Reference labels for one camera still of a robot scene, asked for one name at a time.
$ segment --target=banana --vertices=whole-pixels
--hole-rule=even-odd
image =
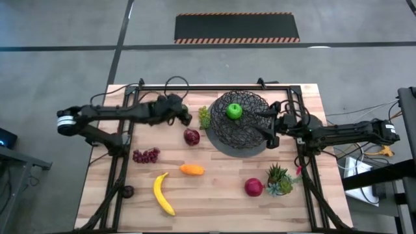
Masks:
[[[157,199],[157,201],[159,202],[159,204],[161,205],[161,207],[169,214],[172,216],[175,216],[175,211],[172,208],[172,206],[168,203],[168,201],[166,201],[166,198],[164,198],[163,194],[162,194],[162,182],[163,179],[165,178],[165,176],[168,175],[168,172],[160,175],[156,178],[154,184],[153,184],[153,193],[155,194],[155,197]]]

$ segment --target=wooden table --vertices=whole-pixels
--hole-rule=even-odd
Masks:
[[[110,85],[108,91],[121,85]],[[326,123],[324,109],[316,84],[301,84],[305,106]],[[253,91],[269,104],[287,99],[282,91]],[[198,108],[207,107],[219,98],[223,91],[190,91],[184,100],[193,115],[191,128],[199,129]],[[155,99],[156,94],[148,94],[143,101]],[[104,105],[121,105],[124,90],[107,95]],[[118,121],[102,121],[99,128],[109,133],[116,132]],[[159,147],[161,154],[156,164],[137,164],[129,161],[126,185],[135,188],[135,195],[123,199],[118,231],[135,232],[206,232],[206,231],[310,231],[302,183],[294,185],[293,191],[285,196],[273,198],[266,191],[260,197],[251,198],[244,192],[244,182],[256,177],[267,181],[265,170],[272,163],[288,168],[296,174],[293,163],[297,156],[293,138],[281,136],[280,147],[268,149],[245,159],[224,155],[214,148],[204,131],[199,131],[201,141],[197,146],[188,146],[183,140],[185,126],[175,121],[167,124],[136,124],[132,136],[132,151]],[[91,160],[103,155],[104,147],[94,148]],[[96,161],[86,175],[83,195],[79,206],[75,227],[79,228],[93,215],[103,201],[110,157]],[[184,175],[179,171],[182,164],[199,164],[205,168],[200,177]],[[352,226],[350,212],[341,183],[335,159],[322,154],[317,157],[320,181],[324,197],[344,223]],[[166,214],[153,195],[154,179],[165,173],[169,175],[162,184],[162,192],[175,209],[176,216]],[[108,226],[111,226],[115,199],[110,207]],[[319,207],[315,198],[313,204],[318,226],[321,226]]]

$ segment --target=metal stand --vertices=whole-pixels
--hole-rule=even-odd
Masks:
[[[0,216],[0,234],[6,234],[10,233],[9,225],[16,212],[17,203],[27,185],[27,180],[31,174],[32,167],[39,166],[43,170],[49,170],[52,166],[52,162],[45,162],[6,147],[0,147],[0,159],[3,162],[2,175],[8,170],[8,176],[10,176],[11,197],[6,201],[6,207]]]

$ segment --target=concrete floor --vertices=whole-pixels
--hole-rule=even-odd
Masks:
[[[115,45],[127,0],[0,0],[0,47]],[[416,17],[405,0],[136,0],[125,44],[172,44],[173,18],[184,12],[294,12],[301,42],[416,41]],[[56,132],[56,111],[84,105],[104,91],[113,51],[0,53],[0,127],[20,138],[17,150],[53,161],[34,170],[37,187],[19,206],[14,233],[72,229],[90,147],[81,137]],[[124,51],[115,83],[144,78],[161,84],[173,75],[190,83],[318,83],[325,111],[347,112],[394,99],[415,86],[416,47],[333,49],[221,49]],[[351,122],[358,114],[330,118]],[[386,118],[387,108],[367,116]],[[392,162],[409,159],[402,140]],[[394,220],[354,212],[360,230],[395,232]]]

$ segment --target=red onion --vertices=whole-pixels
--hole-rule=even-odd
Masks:
[[[190,146],[195,146],[200,143],[200,134],[197,130],[187,129],[183,132],[183,138],[185,142]]]
[[[260,180],[256,178],[248,179],[244,185],[244,189],[249,196],[260,196],[260,194],[263,192],[263,188],[264,187]]]

